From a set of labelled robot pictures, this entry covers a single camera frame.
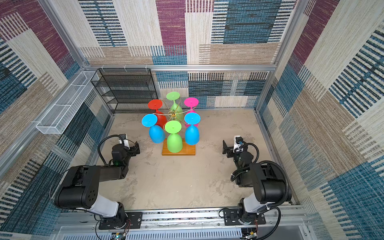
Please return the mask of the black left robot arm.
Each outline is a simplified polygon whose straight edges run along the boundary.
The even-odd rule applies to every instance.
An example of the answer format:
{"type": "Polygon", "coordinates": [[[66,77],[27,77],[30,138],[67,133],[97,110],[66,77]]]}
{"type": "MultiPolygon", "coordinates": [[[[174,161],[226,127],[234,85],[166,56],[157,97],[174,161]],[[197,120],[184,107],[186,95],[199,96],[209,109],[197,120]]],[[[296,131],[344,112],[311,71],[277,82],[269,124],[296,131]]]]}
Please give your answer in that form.
{"type": "Polygon", "coordinates": [[[100,230],[128,229],[133,223],[120,202],[99,194],[101,182],[122,180],[129,171],[131,157],[140,153],[139,143],[132,147],[117,144],[112,148],[109,166],[75,166],[68,169],[53,203],[65,210],[83,210],[101,218],[100,230]]]}

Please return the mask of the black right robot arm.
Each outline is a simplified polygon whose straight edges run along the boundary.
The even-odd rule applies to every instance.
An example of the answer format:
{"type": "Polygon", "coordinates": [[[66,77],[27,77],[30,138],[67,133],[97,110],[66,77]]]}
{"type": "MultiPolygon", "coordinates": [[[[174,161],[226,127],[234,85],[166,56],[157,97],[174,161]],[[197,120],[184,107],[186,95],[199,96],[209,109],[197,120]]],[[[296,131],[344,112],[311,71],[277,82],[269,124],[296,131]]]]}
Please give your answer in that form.
{"type": "Polygon", "coordinates": [[[292,199],[292,190],[285,170],[273,161],[259,161],[259,148],[246,143],[236,136],[234,146],[223,141],[223,154],[233,158],[236,170],[231,174],[231,182],[241,188],[252,188],[253,193],[242,198],[237,210],[225,210],[224,218],[228,225],[264,224],[264,213],[292,199]]]}

